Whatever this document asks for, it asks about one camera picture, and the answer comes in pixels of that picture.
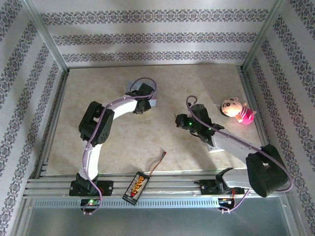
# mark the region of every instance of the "white wall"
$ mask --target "white wall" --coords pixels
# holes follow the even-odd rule
[[[314,16],[314,1],[288,1],[248,72],[269,140],[293,175],[307,235],[315,235]]]
[[[69,67],[244,62],[275,0],[35,0]]]
[[[10,235],[61,71],[18,0],[0,0],[0,235]]]

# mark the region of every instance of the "beige marble floor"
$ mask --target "beige marble floor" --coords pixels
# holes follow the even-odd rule
[[[143,115],[125,114],[114,120],[102,147],[100,173],[130,173],[150,170],[167,151],[157,171],[209,170],[245,165],[229,153],[209,154],[203,142],[187,130],[176,128],[174,114],[187,113],[185,100],[196,95],[212,122],[239,137],[259,144],[254,123],[239,124],[223,117],[215,104],[229,96],[245,102],[245,94],[232,64],[169,65],[96,69],[72,69],[52,145],[47,175],[76,174],[82,164],[82,141],[78,125],[91,101],[120,98],[129,81],[147,76],[158,85],[157,106]]]

